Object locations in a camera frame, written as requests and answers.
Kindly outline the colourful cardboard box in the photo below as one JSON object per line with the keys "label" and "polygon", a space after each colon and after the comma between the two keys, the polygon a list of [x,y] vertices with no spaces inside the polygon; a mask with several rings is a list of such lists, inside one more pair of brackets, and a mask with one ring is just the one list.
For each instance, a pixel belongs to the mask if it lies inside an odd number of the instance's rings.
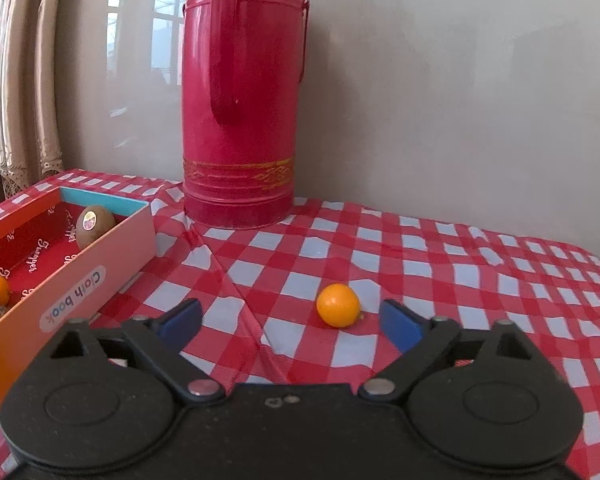
{"label": "colourful cardboard box", "polygon": [[[81,250],[76,220],[104,206],[116,226]],[[70,318],[91,318],[156,254],[150,206],[135,198],[46,184],[0,204],[0,405],[44,344]]]}

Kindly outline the red thermos flask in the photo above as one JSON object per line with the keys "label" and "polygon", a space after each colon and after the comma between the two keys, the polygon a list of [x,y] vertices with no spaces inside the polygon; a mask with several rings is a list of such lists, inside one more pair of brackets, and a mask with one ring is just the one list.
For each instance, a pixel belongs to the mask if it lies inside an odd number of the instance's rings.
{"label": "red thermos flask", "polygon": [[185,0],[186,214],[254,229],[289,214],[309,0]]}

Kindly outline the brown kiwi with sticker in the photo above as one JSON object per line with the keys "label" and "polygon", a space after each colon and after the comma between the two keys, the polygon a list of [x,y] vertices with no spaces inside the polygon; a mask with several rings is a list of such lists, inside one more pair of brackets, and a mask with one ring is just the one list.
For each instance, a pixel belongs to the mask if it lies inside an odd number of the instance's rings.
{"label": "brown kiwi with sticker", "polygon": [[104,206],[87,206],[76,220],[76,244],[83,250],[116,226],[112,212]]}

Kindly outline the beige curtain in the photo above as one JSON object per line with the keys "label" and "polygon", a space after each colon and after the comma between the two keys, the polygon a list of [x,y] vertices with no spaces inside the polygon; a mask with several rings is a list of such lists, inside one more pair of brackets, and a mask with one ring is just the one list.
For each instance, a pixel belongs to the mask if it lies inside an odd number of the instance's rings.
{"label": "beige curtain", "polygon": [[12,197],[64,170],[55,100],[59,0],[4,0],[0,23],[0,171]]}

